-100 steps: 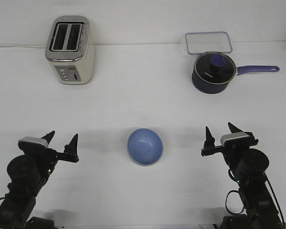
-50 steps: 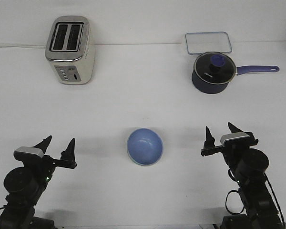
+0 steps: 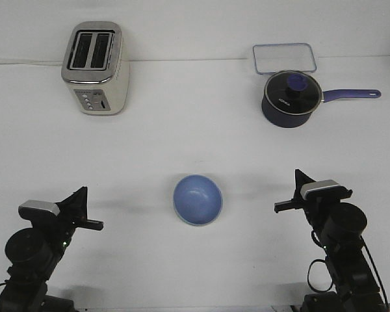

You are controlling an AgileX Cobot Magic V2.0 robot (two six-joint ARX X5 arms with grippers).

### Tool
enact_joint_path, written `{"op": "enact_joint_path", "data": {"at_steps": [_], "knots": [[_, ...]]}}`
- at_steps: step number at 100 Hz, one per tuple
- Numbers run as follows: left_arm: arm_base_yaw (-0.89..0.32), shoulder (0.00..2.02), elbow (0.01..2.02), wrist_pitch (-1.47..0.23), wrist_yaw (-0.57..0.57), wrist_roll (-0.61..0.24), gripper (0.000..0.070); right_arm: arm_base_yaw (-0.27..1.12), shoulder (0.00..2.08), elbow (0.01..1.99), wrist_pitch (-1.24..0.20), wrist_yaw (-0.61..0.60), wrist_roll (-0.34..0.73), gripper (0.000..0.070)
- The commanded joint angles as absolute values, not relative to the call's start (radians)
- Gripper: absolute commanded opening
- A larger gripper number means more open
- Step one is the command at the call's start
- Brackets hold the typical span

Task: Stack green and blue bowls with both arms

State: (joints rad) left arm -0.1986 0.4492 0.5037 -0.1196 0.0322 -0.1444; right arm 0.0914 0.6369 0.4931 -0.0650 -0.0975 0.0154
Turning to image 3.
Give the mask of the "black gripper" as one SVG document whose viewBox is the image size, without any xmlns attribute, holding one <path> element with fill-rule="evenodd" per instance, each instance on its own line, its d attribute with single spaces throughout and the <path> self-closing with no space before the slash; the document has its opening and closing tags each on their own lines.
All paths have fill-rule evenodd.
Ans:
<svg viewBox="0 0 390 312">
<path fill-rule="evenodd" d="M 351 190 L 318 190 L 311 192 L 310 195 L 304 199 L 300 194 L 302 186 L 308 183 L 314 183 L 315 180 L 303 173 L 300 169 L 294 171 L 295 190 L 293 198 L 286 201 L 281 201 L 274 204 L 274 211 L 279 213 L 291 209 L 303 209 L 310 211 L 312 206 L 325 203 L 336 203 L 343 199 L 350 198 Z"/>
<path fill-rule="evenodd" d="M 62 214 L 57 216 L 57 241 L 71 242 L 77 228 L 101 231 L 103 222 L 88 219 L 88 187 L 83 186 L 71 196 L 57 202 Z"/>
</svg>

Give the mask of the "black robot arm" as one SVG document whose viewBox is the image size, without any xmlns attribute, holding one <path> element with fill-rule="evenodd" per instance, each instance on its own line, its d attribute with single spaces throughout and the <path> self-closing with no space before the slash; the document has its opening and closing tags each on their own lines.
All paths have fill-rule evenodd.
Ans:
<svg viewBox="0 0 390 312">
<path fill-rule="evenodd" d="M 274 210 L 304 211 L 311 238 L 326 254 L 322 263 L 332 280 L 328 289 L 306 295 L 300 310 L 388 311 L 384 286 L 362 237 L 367 217 L 346 202 L 352 190 L 331 179 L 315 181 L 299 169 L 294 174 L 292 199 L 275 203 Z"/>
<path fill-rule="evenodd" d="M 87 187 L 60 202 L 27 200 L 18 213 L 31 226 L 13 234 L 5 245 L 11 262 L 2 282 L 0 311 L 75 311 L 73 300 L 47 295 L 47 281 L 78 228 L 100 231 L 103 222 L 88 219 Z"/>
</svg>

